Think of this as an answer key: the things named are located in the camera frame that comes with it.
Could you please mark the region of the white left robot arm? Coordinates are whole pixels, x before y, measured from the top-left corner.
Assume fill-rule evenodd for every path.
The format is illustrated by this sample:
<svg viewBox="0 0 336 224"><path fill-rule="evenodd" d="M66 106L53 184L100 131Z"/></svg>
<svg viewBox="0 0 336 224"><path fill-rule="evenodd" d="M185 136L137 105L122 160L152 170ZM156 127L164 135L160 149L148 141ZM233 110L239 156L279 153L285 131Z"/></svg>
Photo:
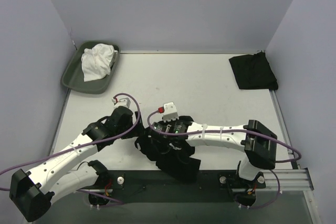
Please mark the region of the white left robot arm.
<svg viewBox="0 0 336 224"><path fill-rule="evenodd" d="M86 158L98 153L119 138L132 138L142 131L141 114L126 106L114 108L110 116L90 123L55 157L28 170L12 175L9 197L28 222L42 217L58 199L85 187L104 187L114 181L113 175L98 160L86 165Z"/></svg>

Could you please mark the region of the grey plastic tray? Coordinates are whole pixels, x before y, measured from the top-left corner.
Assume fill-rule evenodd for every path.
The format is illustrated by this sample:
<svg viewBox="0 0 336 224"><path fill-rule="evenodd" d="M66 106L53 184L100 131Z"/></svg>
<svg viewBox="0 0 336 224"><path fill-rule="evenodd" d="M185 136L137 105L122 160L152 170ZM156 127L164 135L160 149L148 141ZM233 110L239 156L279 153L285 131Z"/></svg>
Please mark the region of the grey plastic tray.
<svg viewBox="0 0 336 224"><path fill-rule="evenodd" d="M84 82L84 74L81 67L81 56L84 53L85 49L91 49L95 45L100 43L106 45L112 45L114 49L117 51L115 60L111 66L111 73L100 80ZM95 40L85 41L81 46L79 46L77 51L71 57L61 77L61 84L71 90L80 93L102 94L107 90L110 84L113 74L117 69L119 58L120 58L120 47L118 45L110 41L95 41Z"/></svg>

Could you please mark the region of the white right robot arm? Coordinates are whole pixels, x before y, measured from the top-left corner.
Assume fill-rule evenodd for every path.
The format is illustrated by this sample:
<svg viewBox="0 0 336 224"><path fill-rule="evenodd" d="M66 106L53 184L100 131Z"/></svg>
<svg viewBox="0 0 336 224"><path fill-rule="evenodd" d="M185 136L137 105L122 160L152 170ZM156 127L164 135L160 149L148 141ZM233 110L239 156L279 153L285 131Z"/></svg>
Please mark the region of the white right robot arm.
<svg viewBox="0 0 336 224"><path fill-rule="evenodd" d="M277 136L255 120L238 126L212 126L180 117L174 121L154 122L149 126L149 135L178 151L183 144L240 151L245 157L238 163L237 174L247 181L256 180L261 170L274 169L276 164Z"/></svg>

